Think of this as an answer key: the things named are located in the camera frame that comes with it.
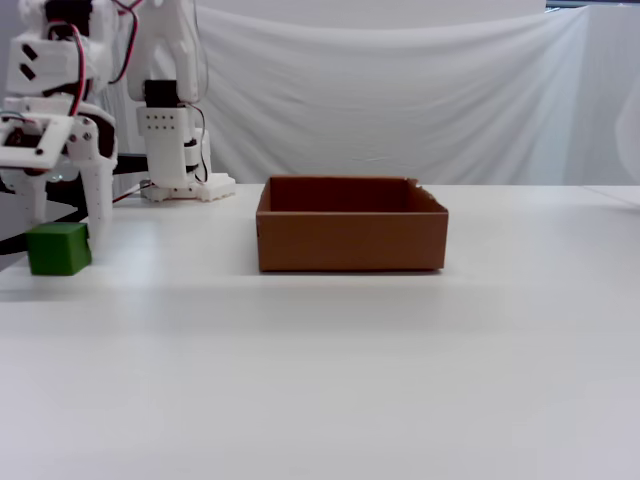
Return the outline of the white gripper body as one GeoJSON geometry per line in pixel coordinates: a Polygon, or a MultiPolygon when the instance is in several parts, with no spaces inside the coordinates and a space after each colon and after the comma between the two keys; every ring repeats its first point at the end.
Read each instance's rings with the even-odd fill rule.
{"type": "Polygon", "coordinates": [[[56,163],[68,155],[77,117],[115,133],[113,117],[90,102],[113,69],[112,41],[80,33],[23,33],[11,40],[3,104],[3,161],[56,163]]]}

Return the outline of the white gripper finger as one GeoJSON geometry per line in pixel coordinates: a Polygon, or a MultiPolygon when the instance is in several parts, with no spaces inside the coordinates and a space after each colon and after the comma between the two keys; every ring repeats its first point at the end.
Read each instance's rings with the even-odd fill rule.
{"type": "Polygon", "coordinates": [[[71,164],[79,170],[87,208],[89,246],[101,246],[113,211],[113,172],[117,166],[117,138],[100,132],[90,117],[74,120],[66,144],[71,164]]]}
{"type": "Polygon", "coordinates": [[[27,230],[46,221],[47,178],[42,171],[2,169],[1,179],[16,195],[27,230]]]}

